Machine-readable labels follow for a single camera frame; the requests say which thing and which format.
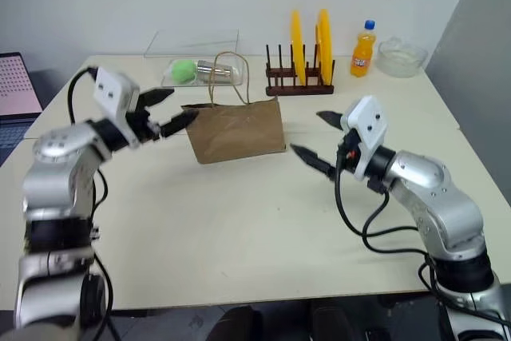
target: white table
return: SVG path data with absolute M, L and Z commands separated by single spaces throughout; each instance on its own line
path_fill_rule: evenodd
M 258 58 L 252 63 L 262 61 Z M 140 57 L 96 57 L 88 62 L 123 69 L 135 80 L 151 69 Z M 390 120 L 386 145 L 441 158 L 459 188 L 479 205 L 492 265 L 504 283 L 511 282 L 507 249 L 509 206 L 491 180 L 456 121 L 426 75 L 398 80 L 373 69 L 352 79 L 341 61 L 333 96 L 282 97 L 286 141 L 306 145 L 334 160 L 340 133 L 314 112 L 343 111 L 363 94 L 376 94 Z M 254 64 L 254 100 L 266 82 Z M 78 117 L 92 105 L 92 83 L 80 85 Z M 221 97 L 229 101 L 227 89 Z M 205 100 L 205 89 L 178 89 L 156 108 L 155 117 L 177 113 L 185 102 Z M 49 129 L 65 116 L 61 92 L 27 136 Z M 12 309 L 23 222 L 21 182 L 31 164 L 24 140 L 0 168 L 2 226 L 0 237 L 0 309 Z M 343 225 L 335 208 L 333 184 L 286 152 L 214 165 L 199 165 L 186 135 L 114 155 L 104 172 L 110 194 L 96 215 L 101 239 L 94 243 L 113 279 L 116 309 L 171 307 L 211 303 L 354 295 L 422 289 L 419 256 L 380 256 L 367 251 Z M 381 200 L 353 177 L 343 179 L 345 205 L 353 222 L 363 221 Z M 395 201 L 374 229 L 412 224 Z M 414 233 L 375 240 L 382 247 L 420 246 Z M 19 252 L 7 252 L 6 249 Z

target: green ball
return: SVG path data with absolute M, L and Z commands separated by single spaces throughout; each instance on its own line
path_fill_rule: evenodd
M 178 60 L 172 66 L 172 79 L 177 84 L 187 83 L 195 78 L 197 67 L 193 60 Z

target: metal cup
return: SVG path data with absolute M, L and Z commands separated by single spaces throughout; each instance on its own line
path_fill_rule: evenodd
M 197 62 L 197 79 L 208 83 L 209 74 L 213 70 L 214 63 L 205 60 Z M 215 75 L 212 77 L 215 84 L 236 84 L 239 80 L 238 71 L 230 65 L 216 63 Z

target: bottle cap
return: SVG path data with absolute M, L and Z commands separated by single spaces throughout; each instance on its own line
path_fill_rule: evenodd
M 364 25 L 364 28 L 366 30 L 374 30 L 374 25 L 376 22 L 374 20 L 366 20 L 366 24 Z

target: paper bag handle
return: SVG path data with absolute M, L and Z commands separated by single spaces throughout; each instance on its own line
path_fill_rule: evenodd
M 225 55 L 225 54 L 231 54 L 231 55 L 235 55 L 239 58 L 241 58 L 244 62 L 245 62 L 245 65 L 247 66 L 247 101 L 243 100 L 243 98 L 241 97 L 241 94 L 240 94 L 240 91 L 238 91 L 238 89 L 236 88 L 236 86 L 234 84 L 232 84 L 231 82 L 231 85 L 232 85 L 232 88 L 234 88 L 234 90 L 236 91 L 236 94 L 238 95 L 238 98 L 241 100 L 241 102 L 245 105 L 248 105 L 250 104 L 250 100 L 248 98 L 248 85 L 250 83 L 250 71 L 248 69 L 248 61 L 247 59 L 245 59 L 243 56 L 241 56 L 240 54 L 237 54 L 236 52 L 232 52 L 232 51 L 222 51 L 222 52 L 219 52 L 216 56 L 215 56 L 215 61 L 213 62 L 213 69 L 212 71 L 209 73 L 209 79 L 208 79 L 208 92 L 209 92 L 209 100 L 211 101 L 211 107 L 214 108 L 215 107 L 215 103 L 213 102 L 213 91 L 215 90 L 215 72 L 216 72 L 216 62 L 218 61 L 218 58 L 222 55 Z

